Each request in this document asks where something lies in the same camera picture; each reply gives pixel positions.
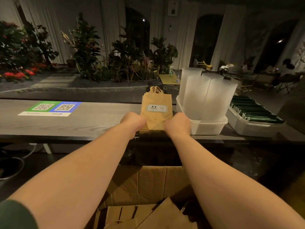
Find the yellow table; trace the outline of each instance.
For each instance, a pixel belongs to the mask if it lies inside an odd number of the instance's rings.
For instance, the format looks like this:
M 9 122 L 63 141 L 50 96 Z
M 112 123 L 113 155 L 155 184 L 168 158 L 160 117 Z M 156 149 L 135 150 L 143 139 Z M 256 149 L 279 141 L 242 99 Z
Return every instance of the yellow table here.
M 163 85 L 177 85 L 178 88 L 175 89 L 179 90 L 181 80 L 179 79 L 179 83 L 176 82 L 177 76 L 174 72 L 172 77 L 170 77 L 169 74 L 159 74 L 159 77 Z

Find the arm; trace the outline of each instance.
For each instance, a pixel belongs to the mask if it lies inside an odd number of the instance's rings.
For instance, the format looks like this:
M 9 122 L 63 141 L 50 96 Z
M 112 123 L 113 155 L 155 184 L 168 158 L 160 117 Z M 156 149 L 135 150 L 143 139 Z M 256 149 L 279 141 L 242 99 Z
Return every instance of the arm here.
M 121 123 L 55 162 L 9 199 L 24 204 L 38 227 L 83 229 L 100 203 L 128 141 L 146 120 L 127 113 Z
M 305 220 L 277 195 L 192 139 L 189 119 L 183 113 L 167 121 L 165 131 L 214 229 L 305 228 Z

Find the plastic storage bin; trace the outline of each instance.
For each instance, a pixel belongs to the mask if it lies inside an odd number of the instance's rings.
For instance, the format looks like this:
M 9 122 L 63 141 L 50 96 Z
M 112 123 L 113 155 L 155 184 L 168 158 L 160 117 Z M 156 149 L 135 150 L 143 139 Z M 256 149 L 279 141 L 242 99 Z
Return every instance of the plastic storage bin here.
M 179 96 L 176 97 L 177 112 L 183 112 L 180 104 Z M 191 121 L 191 135 L 218 135 L 222 131 L 225 124 L 228 123 L 228 119 L 224 116 L 222 121 Z
M 235 132 L 243 136 L 272 137 L 285 125 L 285 123 L 270 124 L 247 121 L 231 107 L 228 108 L 226 116 L 229 125 L 231 125 Z

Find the qr code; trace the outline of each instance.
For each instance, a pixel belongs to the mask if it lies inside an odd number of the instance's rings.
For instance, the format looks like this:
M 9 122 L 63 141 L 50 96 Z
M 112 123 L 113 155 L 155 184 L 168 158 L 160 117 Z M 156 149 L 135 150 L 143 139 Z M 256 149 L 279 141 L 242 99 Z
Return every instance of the qr code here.
M 33 108 L 32 110 L 41 110 L 41 111 L 46 111 L 48 110 L 50 107 L 52 107 L 54 104 L 39 104 L 37 105 L 35 108 Z
M 56 108 L 54 111 L 70 111 L 71 108 L 73 108 L 75 104 L 62 104 L 58 108 Z

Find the price sticker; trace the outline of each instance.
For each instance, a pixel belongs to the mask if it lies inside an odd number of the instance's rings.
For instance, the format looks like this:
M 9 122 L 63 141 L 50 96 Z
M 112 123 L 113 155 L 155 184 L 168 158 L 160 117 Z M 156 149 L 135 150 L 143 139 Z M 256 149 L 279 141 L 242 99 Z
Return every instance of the price sticker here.
M 167 112 L 167 106 L 165 105 L 155 105 L 155 104 L 149 104 L 147 105 L 147 111 L 149 112 Z

